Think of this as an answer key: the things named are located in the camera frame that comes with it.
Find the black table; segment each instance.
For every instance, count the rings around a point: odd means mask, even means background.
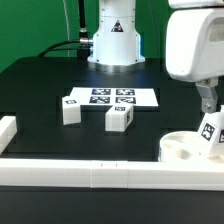
[[[82,106],[82,123],[63,126],[62,97],[73,87],[153,88],[159,107],[135,107],[125,133],[105,132],[108,106]],[[224,92],[220,79],[218,95]],[[164,60],[109,74],[75,58],[23,58],[0,75],[0,116],[18,133],[1,158],[157,161],[160,138],[197,130],[203,114],[195,85],[169,78]],[[224,193],[0,187],[0,223],[216,223]]]

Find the white cube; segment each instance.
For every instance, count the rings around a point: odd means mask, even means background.
[[[62,98],[63,124],[81,122],[81,109],[78,97],[66,96]]]
[[[200,153],[205,157],[224,155],[224,112],[206,113],[198,134],[202,140],[203,149]]]
[[[124,132],[133,121],[134,105],[128,103],[115,104],[106,113],[106,131]]]
[[[4,116],[0,120],[0,154],[7,147],[17,132],[16,117]]]

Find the green background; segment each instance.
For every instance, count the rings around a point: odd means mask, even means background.
[[[67,0],[71,38],[78,38],[78,0]],[[165,57],[166,26],[171,14],[168,0],[152,0],[156,21],[153,29],[149,0],[136,0],[136,29],[142,36],[142,54]],[[98,29],[98,0],[85,0],[90,35]],[[67,40],[62,0],[0,0],[0,72],[21,57],[37,56],[52,44]],[[159,54],[156,48],[156,36]],[[50,53],[48,56],[67,56]]]

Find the cable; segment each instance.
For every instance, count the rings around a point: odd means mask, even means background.
[[[48,49],[39,54],[39,57],[44,57],[45,54],[52,51],[75,51],[77,48],[59,48],[59,49]]]
[[[150,8],[151,15],[152,15],[153,29],[154,29],[154,33],[155,33],[156,54],[157,54],[157,57],[159,58],[159,38],[158,38],[158,34],[157,34],[157,29],[156,29],[156,19],[155,19],[155,13],[154,13],[152,0],[149,0],[149,8]]]
[[[88,34],[86,29],[84,0],[79,0],[78,3],[79,3],[79,25],[80,25],[79,37],[87,38]]]
[[[71,40],[71,41],[63,41],[63,42],[60,42],[60,43],[57,43],[57,44],[54,44],[50,47],[48,47],[45,51],[41,52],[38,57],[44,57],[44,55],[49,52],[49,51],[53,51],[54,48],[56,47],[60,47],[60,46],[64,46],[64,45],[67,45],[67,44],[77,44],[77,43],[80,43],[79,40]]]
[[[67,27],[67,38],[68,38],[68,41],[70,41],[71,33],[70,33],[70,23],[69,23],[68,8],[67,8],[66,0],[63,0],[63,4],[64,4],[65,20],[66,20],[66,27]]]

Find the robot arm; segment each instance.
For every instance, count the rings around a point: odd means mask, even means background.
[[[176,7],[224,5],[220,0],[170,0]],[[174,79],[196,82],[202,97],[202,111],[220,110],[215,91],[224,75],[224,8],[204,8],[175,12],[168,23],[166,66]]]

